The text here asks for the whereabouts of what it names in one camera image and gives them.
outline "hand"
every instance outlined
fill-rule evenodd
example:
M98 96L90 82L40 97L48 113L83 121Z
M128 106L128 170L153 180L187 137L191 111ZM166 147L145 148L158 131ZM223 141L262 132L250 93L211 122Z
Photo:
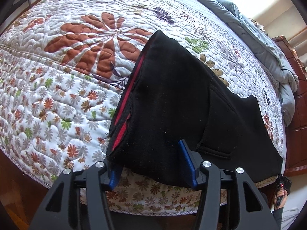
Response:
M283 199L281 200L280 202L280 206L279 207L276 207L276 202L277 202L277 198L279 196L283 196ZM275 196L275 200L274 200L274 209L279 209L279 208L283 208L286 204L286 200L287 200L287 197L288 197L288 192L287 190L284 190L284 188L281 188L278 192L277 192L277 195Z

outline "wooden furniture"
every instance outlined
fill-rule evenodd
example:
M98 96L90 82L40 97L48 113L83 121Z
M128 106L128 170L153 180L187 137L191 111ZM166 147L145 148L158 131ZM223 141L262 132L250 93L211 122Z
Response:
M298 89L294 93L294 117L286 127L287 159L284 175L301 175L307 173L307 73L284 36L272 40L283 51L299 78Z

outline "quilted bedspread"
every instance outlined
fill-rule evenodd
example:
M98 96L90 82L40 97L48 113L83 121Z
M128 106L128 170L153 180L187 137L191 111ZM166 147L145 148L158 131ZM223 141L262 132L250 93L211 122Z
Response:
M42 0L25 12L0 37L0 149L46 187L64 168L83 170L104 160L121 94L139 53L159 29L232 92L257 98L282 155L278 84L238 36L196 0ZM187 110L195 106L186 101ZM169 216L195 213L200 192L124 169L107 197L112 211ZM81 200L86 201L84 190Z

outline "metal screw cap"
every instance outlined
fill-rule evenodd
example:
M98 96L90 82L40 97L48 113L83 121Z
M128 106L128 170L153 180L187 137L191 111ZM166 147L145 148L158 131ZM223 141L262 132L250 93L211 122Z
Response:
M237 171L237 173L239 173L239 174L243 174L244 173L244 169L242 169L242 168L236 168L235 169L236 171Z
M211 166L211 162L209 162L209 161L203 161L203 162L202 162L202 165L203 165L204 167L210 167L210 166Z
M95 164L95 166L96 166L97 168L102 168L102 167L104 166L104 162L97 162L97 163Z
M71 171L72 171L71 169L64 169L63 174L68 175L68 174L70 174Z

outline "black garment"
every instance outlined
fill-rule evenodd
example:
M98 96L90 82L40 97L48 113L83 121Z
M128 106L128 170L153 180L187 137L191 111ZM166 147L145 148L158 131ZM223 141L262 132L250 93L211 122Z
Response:
M180 139L219 168L244 168L254 182L281 170L257 99L233 94L160 30L136 62L110 135L109 160L168 185L187 186L179 173Z
M284 211L284 208L279 208L273 211L273 217L276 220L278 229L281 229L281 220L282 220L282 212Z

